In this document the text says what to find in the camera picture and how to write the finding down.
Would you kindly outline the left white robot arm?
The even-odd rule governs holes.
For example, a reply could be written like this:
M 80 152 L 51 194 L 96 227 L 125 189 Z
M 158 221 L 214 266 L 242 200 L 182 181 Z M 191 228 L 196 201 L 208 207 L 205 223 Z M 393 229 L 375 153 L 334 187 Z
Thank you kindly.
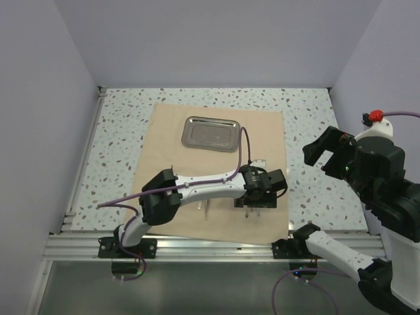
M 170 222 L 180 207 L 190 203 L 228 198 L 234 201 L 234 207 L 271 209 L 287 189 L 282 170 L 268 172 L 250 164 L 203 177 L 175 175 L 172 169 L 164 169 L 135 195 L 139 209 L 133 219 L 119 227 L 113 249 L 121 257 L 132 256 L 151 227 Z

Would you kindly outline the beige cloth wrap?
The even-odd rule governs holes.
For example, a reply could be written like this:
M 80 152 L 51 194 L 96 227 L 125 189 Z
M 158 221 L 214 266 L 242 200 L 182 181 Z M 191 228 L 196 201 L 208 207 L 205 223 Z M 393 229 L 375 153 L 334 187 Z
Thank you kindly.
M 238 165 L 257 162 L 267 171 L 285 170 L 284 117 L 279 112 L 156 104 L 144 137 L 132 187 L 138 193 L 164 169 L 181 183 L 229 176 Z M 288 197 L 275 194 L 271 209 L 239 208 L 227 196 L 200 196 L 152 234 L 265 245 L 287 237 Z

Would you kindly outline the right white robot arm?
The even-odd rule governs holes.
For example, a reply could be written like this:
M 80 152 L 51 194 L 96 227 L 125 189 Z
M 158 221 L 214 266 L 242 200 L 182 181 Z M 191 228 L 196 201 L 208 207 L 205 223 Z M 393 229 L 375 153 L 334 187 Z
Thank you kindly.
M 363 115 L 365 130 L 353 136 L 329 127 L 303 148 L 314 165 L 328 151 L 323 172 L 345 181 L 389 238 L 389 261 L 359 253 L 315 224 L 293 233 L 298 257 L 321 257 L 352 278 L 373 306 L 388 314 L 419 313 L 419 185 L 405 178 L 405 152 L 393 141 L 389 114 Z

